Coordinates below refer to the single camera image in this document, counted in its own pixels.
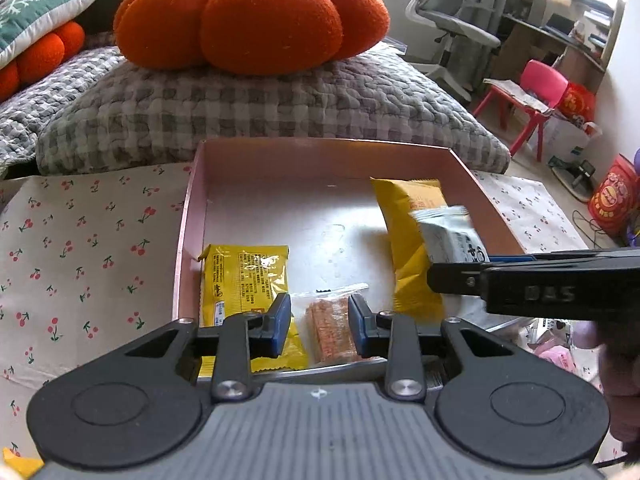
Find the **right hand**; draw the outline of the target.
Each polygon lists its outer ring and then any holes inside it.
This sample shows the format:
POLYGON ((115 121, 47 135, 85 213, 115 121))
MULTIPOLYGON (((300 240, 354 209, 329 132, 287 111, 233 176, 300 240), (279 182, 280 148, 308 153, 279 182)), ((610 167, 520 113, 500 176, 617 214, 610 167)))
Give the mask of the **right hand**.
POLYGON ((578 322, 574 345, 599 348, 599 377, 611 413, 612 436, 639 444, 639 321, 578 322))

